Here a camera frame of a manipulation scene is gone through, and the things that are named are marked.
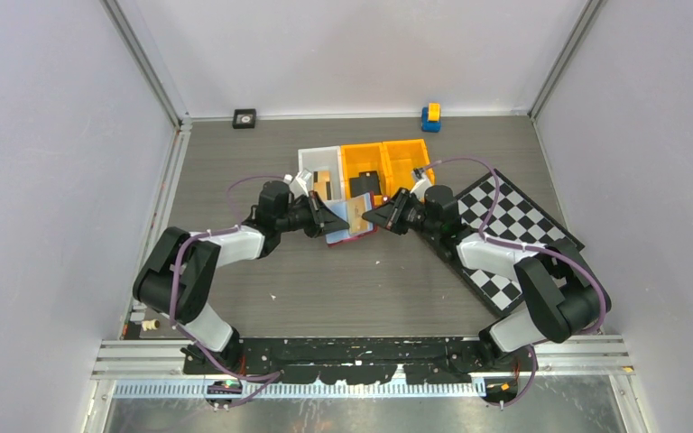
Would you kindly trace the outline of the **red card holder wallet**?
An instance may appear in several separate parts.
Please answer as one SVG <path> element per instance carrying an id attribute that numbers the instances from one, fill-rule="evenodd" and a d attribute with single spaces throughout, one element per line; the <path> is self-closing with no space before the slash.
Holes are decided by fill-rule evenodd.
<path id="1" fill-rule="evenodd" d="M 347 222 L 348 228 L 327 234 L 329 247 L 355 241 L 378 230 L 378 227 L 363 219 L 363 214 L 374 209 L 374 194 L 366 192 L 355 198 L 332 200 L 326 203 L 329 210 Z"/>

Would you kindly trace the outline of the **dark grey credit card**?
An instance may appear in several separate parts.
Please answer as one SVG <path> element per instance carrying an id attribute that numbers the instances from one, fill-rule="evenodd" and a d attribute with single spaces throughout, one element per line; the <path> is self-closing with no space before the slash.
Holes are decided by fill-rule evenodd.
<path id="1" fill-rule="evenodd" d="M 351 198 L 356 198 L 366 193 L 374 197 L 383 195 L 379 173 L 376 170 L 361 171 L 356 177 L 348 180 L 349 194 Z"/>

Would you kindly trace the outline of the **orange gold credit card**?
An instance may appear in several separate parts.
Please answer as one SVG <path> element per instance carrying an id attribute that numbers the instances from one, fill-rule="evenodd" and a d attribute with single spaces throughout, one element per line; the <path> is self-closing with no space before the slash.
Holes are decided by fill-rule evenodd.
<path id="1" fill-rule="evenodd" d="M 331 173 L 329 170 L 317 170 L 313 173 L 313 181 L 318 183 L 329 183 L 331 181 Z"/>

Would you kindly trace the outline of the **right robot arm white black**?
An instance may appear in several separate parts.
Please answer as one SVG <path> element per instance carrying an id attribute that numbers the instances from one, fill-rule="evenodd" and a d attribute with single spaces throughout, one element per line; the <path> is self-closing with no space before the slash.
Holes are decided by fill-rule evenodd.
<path id="1" fill-rule="evenodd" d="M 502 370 L 515 351 L 544 341 L 563 343 L 603 324 L 611 300 L 572 242 L 526 244 L 466 225 L 452 190 L 432 186 L 423 198 L 401 188 L 364 220 L 397 235 L 414 231 L 430 241 L 438 257 L 470 270 L 516 283 L 525 306 L 495 321 L 479 334 L 479 358 Z"/>

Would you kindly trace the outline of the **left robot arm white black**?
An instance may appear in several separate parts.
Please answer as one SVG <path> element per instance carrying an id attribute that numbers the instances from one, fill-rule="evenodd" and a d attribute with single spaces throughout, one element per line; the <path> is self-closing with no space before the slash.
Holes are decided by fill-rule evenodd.
<path id="1" fill-rule="evenodd" d="M 215 232 L 166 228 L 134 279 L 132 294 L 186 333 L 193 342 L 190 355 L 205 359 L 219 373 L 231 373 L 243 348 L 238 330 L 209 305 L 216 270 L 268 256 L 284 233 L 301 231 L 317 238 L 348 227 L 317 192 L 294 192 L 289 181 L 269 180 L 237 226 Z"/>

